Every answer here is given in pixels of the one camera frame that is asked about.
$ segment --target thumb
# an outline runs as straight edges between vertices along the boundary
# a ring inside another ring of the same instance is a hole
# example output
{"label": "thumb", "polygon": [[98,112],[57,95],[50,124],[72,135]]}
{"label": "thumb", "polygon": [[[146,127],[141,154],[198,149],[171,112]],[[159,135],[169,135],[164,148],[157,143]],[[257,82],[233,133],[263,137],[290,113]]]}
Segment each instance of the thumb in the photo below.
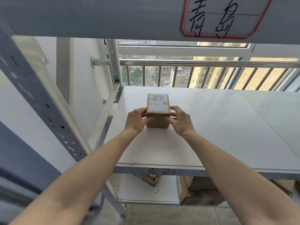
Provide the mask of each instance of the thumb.
{"label": "thumb", "polygon": [[164,117],[163,119],[164,119],[167,123],[170,123],[171,125],[175,124],[175,122],[176,122],[173,118],[168,117],[168,116]]}
{"label": "thumb", "polygon": [[150,122],[154,121],[154,117],[147,117],[147,118],[144,118],[143,120],[144,120],[145,124],[149,124]]}

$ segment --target lower shelf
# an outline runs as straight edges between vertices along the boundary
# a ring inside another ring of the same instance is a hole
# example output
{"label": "lower shelf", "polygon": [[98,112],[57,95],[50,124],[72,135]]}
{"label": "lower shelf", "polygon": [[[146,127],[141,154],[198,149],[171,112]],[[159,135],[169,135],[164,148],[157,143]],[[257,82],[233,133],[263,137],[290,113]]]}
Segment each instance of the lower shelf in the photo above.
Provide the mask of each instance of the lower shelf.
{"label": "lower shelf", "polygon": [[162,175],[153,187],[132,174],[123,174],[118,202],[180,206],[176,176]]}

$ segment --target person's right arm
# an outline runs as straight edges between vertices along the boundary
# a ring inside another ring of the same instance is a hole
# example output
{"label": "person's right arm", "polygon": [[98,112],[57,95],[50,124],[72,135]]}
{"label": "person's right arm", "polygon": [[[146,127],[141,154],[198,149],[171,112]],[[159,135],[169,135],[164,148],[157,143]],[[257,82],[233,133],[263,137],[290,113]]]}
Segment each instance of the person's right arm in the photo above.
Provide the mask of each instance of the person's right arm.
{"label": "person's right arm", "polygon": [[178,106],[165,117],[199,157],[212,181],[242,224],[300,224],[300,208],[283,191],[237,158],[194,131]]}

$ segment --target hand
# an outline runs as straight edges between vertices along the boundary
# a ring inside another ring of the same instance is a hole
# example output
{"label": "hand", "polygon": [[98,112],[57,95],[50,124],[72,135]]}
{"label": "hand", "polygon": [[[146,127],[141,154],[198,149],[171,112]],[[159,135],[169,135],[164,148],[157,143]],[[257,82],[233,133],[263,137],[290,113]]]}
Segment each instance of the hand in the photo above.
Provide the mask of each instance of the hand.
{"label": "hand", "polygon": [[194,131],[193,123],[190,120],[190,115],[186,114],[179,106],[170,106],[171,110],[175,110],[175,112],[171,112],[172,117],[164,117],[163,119],[170,123],[175,132],[184,137],[186,132]]}
{"label": "hand", "polygon": [[146,117],[146,111],[147,108],[143,107],[129,112],[124,129],[133,130],[134,132],[136,132],[136,134],[139,134],[146,124],[154,121],[154,117],[144,118]]}

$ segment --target person's left arm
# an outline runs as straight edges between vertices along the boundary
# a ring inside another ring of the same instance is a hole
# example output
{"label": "person's left arm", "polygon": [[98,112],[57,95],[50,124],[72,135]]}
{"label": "person's left arm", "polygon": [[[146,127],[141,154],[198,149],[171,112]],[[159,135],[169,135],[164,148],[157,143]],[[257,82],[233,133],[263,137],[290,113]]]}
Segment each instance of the person's left arm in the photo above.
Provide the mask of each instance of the person's left arm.
{"label": "person's left arm", "polygon": [[11,225],[80,224],[131,141],[154,120],[146,108],[129,112],[125,129],[69,168],[41,193]]}

